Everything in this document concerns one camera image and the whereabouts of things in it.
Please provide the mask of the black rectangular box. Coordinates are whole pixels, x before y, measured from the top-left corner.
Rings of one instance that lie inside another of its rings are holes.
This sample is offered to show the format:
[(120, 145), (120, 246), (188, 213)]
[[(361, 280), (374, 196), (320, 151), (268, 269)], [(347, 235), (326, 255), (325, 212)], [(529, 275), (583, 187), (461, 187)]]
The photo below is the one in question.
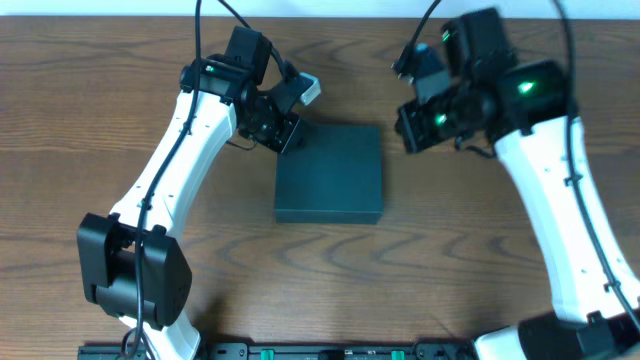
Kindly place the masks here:
[(278, 223), (376, 224), (384, 213), (381, 130), (313, 125), (277, 158)]

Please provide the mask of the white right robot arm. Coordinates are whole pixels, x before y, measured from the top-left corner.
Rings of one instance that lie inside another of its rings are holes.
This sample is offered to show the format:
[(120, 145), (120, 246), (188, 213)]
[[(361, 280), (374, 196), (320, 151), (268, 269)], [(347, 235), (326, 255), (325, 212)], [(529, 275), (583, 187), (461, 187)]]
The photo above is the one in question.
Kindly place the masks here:
[(484, 132), (510, 175), (542, 252), (552, 311), (472, 341), (478, 359), (612, 359), (639, 347), (639, 280), (610, 227), (552, 61), (499, 61), (453, 83), (430, 53), (395, 63), (414, 100), (396, 131), (418, 153)]

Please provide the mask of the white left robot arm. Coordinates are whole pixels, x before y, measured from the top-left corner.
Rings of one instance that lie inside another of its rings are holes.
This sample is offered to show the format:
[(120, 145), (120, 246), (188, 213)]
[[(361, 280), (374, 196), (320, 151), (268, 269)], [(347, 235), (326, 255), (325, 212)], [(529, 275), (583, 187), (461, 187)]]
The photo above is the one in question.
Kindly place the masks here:
[(83, 346), (81, 359), (198, 359), (206, 354), (184, 310), (192, 271), (180, 247), (191, 205), (234, 134), (283, 153), (297, 145), (295, 104), (321, 92), (317, 78), (286, 63), (262, 92), (267, 62), (212, 55), (183, 68), (172, 120), (144, 170), (106, 216), (77, 230), (88, 302), (125, 323), (118, 346)]

